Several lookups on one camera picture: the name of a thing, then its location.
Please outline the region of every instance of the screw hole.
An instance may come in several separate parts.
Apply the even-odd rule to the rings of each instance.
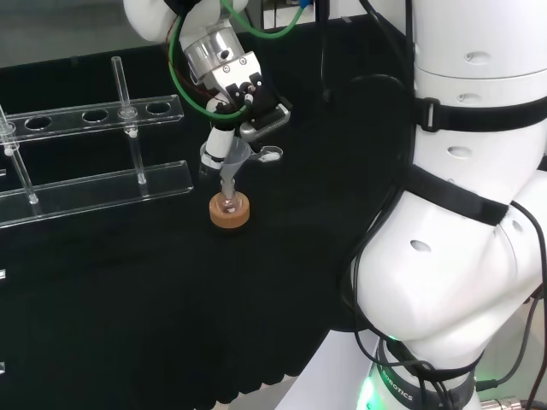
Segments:
[[[153,102],[146,106],[146,111],[152,115],[161,115],[167,113],[171,109],[171,104],[167,102]]]
[[[467,160],[471,158],[473,151],[468,147],[449,147],[448,153],[459,160]]]
[[[516,220],[513,221],[513,228],[517,231],[517,232],[523,232],[524,230],[522,229],[522,225],[519,224]]]
[[[109,117],[109,113],[104,109],[98,109],[96,111],[88,111],[82,115],[85,122],[98,123],[106,120]]]
[[[423,243],[422,241],[410,241],[410,244],[418,252],[431,253],[431,247],[427,243]]]
[[[25,127],[31,131],[41,131],[50,126],[50,117],[32,117],[25,121]]]

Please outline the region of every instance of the black table surface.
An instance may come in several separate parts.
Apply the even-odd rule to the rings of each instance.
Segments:
[[[218,185],[197,180],[209,123],[186,105],[180,123],[141,140],[145,165],[188,161],[192,193],[0,230],[2,410],[210,409],[299,374],[329,330],[352,329],[336,272],[388,188],[408,122],[394,82],[349,82],[399,75],[372,22],[328,32],[328,105],[315,26],[260,46],[242,36],[294,110],[269,140],[283,160],[237,177],[252,207],[238,234],[210,224]],[[111,56],[132,98],[175,93],[150,46],[2,69],[0,101],[8,113],[115,101]],[[123,132],[21,152],[36,185],[131,167]],[[19,187],[4,157],[0,167],[0,189]]]

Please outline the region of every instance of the black cord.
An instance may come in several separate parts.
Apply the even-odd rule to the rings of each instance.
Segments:
[[[528,400],[522,400],[521,406],[524,408],[528,408]],[[536,410],[547,410],[547,404],[543,403],[542,401],[533,401],[532,408],[535,408]]]
[[[378,13],[374,9],[374,7],[368,2],[368,0],[359,0],[359,3],[361,3],[361,6],[367,11],[367,14],[369,14],[378,28],[382,31],[382,34],[384,35],[385,39],[387,40],[388,44],[390,45],[391,49],[395,53],[395,56],[399,60],[399,63],[401,64],[401,68],[403,69],[403,73],[405,75],[405,78],[407,79],[407,84],[412,85],[412,89],[414,89],[414,63],[413,63],[413,69],[412,73],[409,71],[409,62],[404,57],[403,53],[401,52],[401,49],[399,48],[399,45],[397,44],[397,39],[393,36],[393,33],[391,32],[389,27],[386,27],[385,24],[382,23],[382,20],[378,16]]]
[[[524,336],[522,337],[521,351],[519,352],[519,355],[516,358],[515,364],[513,365],[509,373],[507,373],[505,376],[503,376],[499,380],[492,379],[492,380],[481,380],[477,382],[476,384],[477,391],[495,389],[500,384],[507,383],[507,381],[509,381],[515,375],[516,371],[518,370],[519,366],[522,363],[522,359],[524,358],[524,353],[526,352],[526,346],[528,344],[530,330],[532,329],[533,315],[536,311],[536,307],[538,306],[540,299],[541,299],[541,295],[536,296],[536,298],[533,300],[532,305],[530,306],[530,312],[528,313],[528,319],[526,319],[526,326],[524,328]]]
[[[539,252],[541,256],[541,278],[543,280],[544,288],[543,288],[543,297],[545,298],[545,284],[547,284],[547,246],[545,246],[545,236],[543,229],[541,229],[541,225],[539,224],[538,220],[522,205],[520,205],[518,202],[512,201],[511,205],[521,211],[524,216],[526,216],[530,222],[532,222],[532,225],[534,229],[536,230],[536,233],[538,234],[538,240],[539,240]],[[538,377],[536,378],[535,383],[533,384],[532,391],[530,392],[530,397],[528,397],[528,403],[526,404],[526,410],[530,410],[532,408],[533,399],[536,397],[536,394],[538,393],[539,385],[541,384],[542,379],[545,375],[545,369],[547,369],[547,303],[544,303],[544,324],[545,324],[545,332],[544,332],[544,359],[541,363],[541,368],[539,369]]]

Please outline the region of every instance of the black strap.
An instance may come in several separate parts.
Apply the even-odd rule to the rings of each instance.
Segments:
[[[416,99],[416,124],[424,131],[500,132],[518,130],[547,119],[547,97],[510,107],[464,108],[435,98]]]
[[[407,349],[407,347],[401,343],[394,340],[389,340],[385,343],[387,349],[398,361],[409,361],[416,360],[413,354]],[[460,367],[459,369],[436,369],[430,370],[424,366],[405,366],[413,376],[420,376],[420,378],[433,383],[445,382],[446,380],[451,380],[453,378],[459,378],[465,374],[472,372],[475,367],[479,364],[482,359],[481,354],[479,358],[471,363],[469,366]]]
[[[380,343],[377,350],[377,357],[380,361],[388,361],[385,357],[384,344]],[[378,365],[378,372],[384,381],[385,387],[391,394],[410,410],[438,410],[440,398],[437,393],[426,390],[426,402],[421,401],[421,389],[407,382],[400,377],[395,368]],[[454,403],[455,409],[464,408],[473,397],[475,391],[474,370],[471,369],[463,374],[468,374],[465,381],[454,389],[449,389],[448,394]]]
[[[508,205],[478,196],[416,165],[397,172],[396,179],[408,192],[441,208],[490,226],[498,225]]]

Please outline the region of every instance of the clear acrylic stand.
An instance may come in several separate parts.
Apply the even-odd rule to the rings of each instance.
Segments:
[[[0,107],[0,145],[17,172],[22,189],[0,192],[0,228],[148,201],[190,192],[185,161],[145,167],[138,142],[140,126],[179,121],[178,96],[131,100],[120,57],[112,58],[119,102],[59,108],[6,116]],[[20,144],[90,132],[121,129],[129,139],[134,168],[53,184],[33,186]],[[0,187],[5,170],[0,170]]]

